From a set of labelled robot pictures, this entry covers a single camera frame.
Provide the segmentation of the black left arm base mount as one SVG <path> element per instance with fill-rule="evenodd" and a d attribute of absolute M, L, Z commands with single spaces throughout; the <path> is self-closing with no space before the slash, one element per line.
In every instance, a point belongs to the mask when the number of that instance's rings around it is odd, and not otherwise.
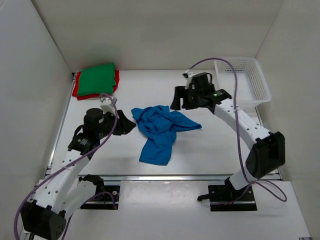
<path fill-rule="evenodd" d="M 90 182 L 95 186 L 94 197 L 80 207 L 82 210 L 117 210 L 119 208 L 121 190 L 119 183 L 107 183 L 102 177 L 92 174 L 80 176 L 78 182 Z"/>

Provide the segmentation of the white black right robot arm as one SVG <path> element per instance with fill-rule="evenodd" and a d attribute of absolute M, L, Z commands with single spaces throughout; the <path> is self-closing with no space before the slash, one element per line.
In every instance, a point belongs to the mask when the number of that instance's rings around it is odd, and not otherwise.
<path fill-rule="evenodd" d="M 246 160 L 240 162 L 240 170 L 225 181 L 224 195 L 236 200 L 242 189 L 263 178 L 285 164 L 285 137 L 272 133 L 257 124 L 224 89 L 216 90 L 208 72 L 186 72 L 184 86 L 176 86 L 170 108 L 192 110 L 207 108 L 223 120 L 235 132 L 238 141 L 244 141 L 250 150 Z"/>

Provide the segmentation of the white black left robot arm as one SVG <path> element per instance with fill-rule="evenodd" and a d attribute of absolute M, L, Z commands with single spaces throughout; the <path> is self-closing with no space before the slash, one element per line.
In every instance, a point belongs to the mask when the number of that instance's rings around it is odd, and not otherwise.
<path fill-rule="evenodd" d="M 73 213 L 86 201 L 106 195 L 100 176 L 80 177 L 79 173 L 111 135 L 126 135 L 135 127 L 122 110 L 87 110 L 83 124 L 74 131 L 60 169 L 43 180 L 32 193 L 33 199 L 20 208 L 24 229 L 46 240 L 63 238 Z"/>

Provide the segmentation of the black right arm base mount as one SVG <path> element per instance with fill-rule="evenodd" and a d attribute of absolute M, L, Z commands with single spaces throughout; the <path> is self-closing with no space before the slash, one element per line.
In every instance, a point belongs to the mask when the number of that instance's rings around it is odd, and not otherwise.
<path fill-rule="evenodd" d="M 257 211 L 257 204 L 251 185 L 232 192 L 226 185 L 209 185 L 208 193 L 199 195 L 198 202 L 209 200 L 211 212 Z"/>

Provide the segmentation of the blue t shirt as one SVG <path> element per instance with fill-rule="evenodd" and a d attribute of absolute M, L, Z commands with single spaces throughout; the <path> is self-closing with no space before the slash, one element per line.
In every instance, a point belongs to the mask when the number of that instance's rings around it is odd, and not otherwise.
<path fill-rule="evenodd" d="M 199 130 L 202 125 L 169 106 L 157 105 L 131 110 L 139 131 L 147 137 L 139 161 L 166 166 L 172 156 L 173 144 L 178 132 Z"/>

